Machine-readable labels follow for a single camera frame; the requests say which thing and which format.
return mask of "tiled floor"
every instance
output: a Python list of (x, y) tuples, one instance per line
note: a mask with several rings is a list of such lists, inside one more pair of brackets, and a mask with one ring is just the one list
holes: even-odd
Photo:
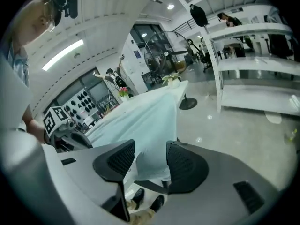
[[(282, 114), (282, 122), (273, 124), (263, 111), (224, 107), (218, 113), (212, 68), (203, 73), (203, 64), (193, 64), (181, 76), (182, 80), (190, 82), (187, 97), (196, 98), (198, 104), (191, 110), (178, 110), (178, 138), (184, 143), (230, 154), (257, 171), (278, 190), (286, 188), (297, 163), (295, 144), (300, 142), (300, 136), (293, 143), (286, 143), (285, 135), (295, 128), (300, 131), (300, 120)], [(265, 71), (241, 71), (240, 74), (232, 71), (229, 75), (227, 72), (224, 74), (224, 79), (228, 79), (225, 83), (257, 83), (259, 78), (262, 85), (270, 80), (273, 83), (274, 79), (282, 81), (284, 85), (290, 79), (284, 74), (276, 78), (274, 73)], [(133, 197), (139, 188), (133, 184), (127, 190), (126, 198)], [(148, 208), (157, 196), (158, 193), (146, 190), (145, 203), (139, 210)]]

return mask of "round base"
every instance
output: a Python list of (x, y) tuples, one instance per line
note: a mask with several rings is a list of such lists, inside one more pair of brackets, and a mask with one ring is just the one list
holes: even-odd
[(195, 107), (197, 105), (197, 100), (194, 98), (186, 98), (183, 99), (179, 108), (181, 110), (188, 110), (188, 109), (192, 109), (193, 107)]

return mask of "ceiling light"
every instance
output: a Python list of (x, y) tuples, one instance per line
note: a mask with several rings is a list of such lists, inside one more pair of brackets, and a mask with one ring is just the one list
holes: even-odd
[(58, 53), (54, 58), (52, 58), (45, 66), (43, 66), (43, 70), (47, 71), (49, 68), (51, 68), (59, 59), (61, 59), (63, 56), (67, 55), (69, 52), (73, 51), (74, 49), (78, 48), (79, 46), (83, 45), (83, 40), (79, 40), (78, 42), (73, 43), (69, 47), (62, 50), (60, 53)]
[(169, 6), (168, 6), (168, 9), (169, 10), (171, 10), (171, 9), (173, 9), (175, 6), (173, 5), (173, 4), (170, 4)]

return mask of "sign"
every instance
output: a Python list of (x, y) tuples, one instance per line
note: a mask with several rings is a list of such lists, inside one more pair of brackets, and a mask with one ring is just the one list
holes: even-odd
[(136, 58), (141, 58), (139, 51), (133, 51), (135, 53)]

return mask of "black shoe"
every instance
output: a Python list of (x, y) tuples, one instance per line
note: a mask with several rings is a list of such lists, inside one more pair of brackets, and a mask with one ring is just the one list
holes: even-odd
[(137, 190), (137, 192), (135, 193), (135, 196), (132, 199), (136, 203), (135, 210), (139, 209), (140, 204), (143, 202), (144, 197), (145, 197), (145, 189), (140, 188), (139, 190)]
[(155, 212), (158, 212), (158, 210), (160, 210), (160, 208), (164, 205), (165, 202), (165, 198), (162, 195), (159, 195), (155, 201), (153, 202), (153, 204), (151, 205), (150, 209), (152, 209)]

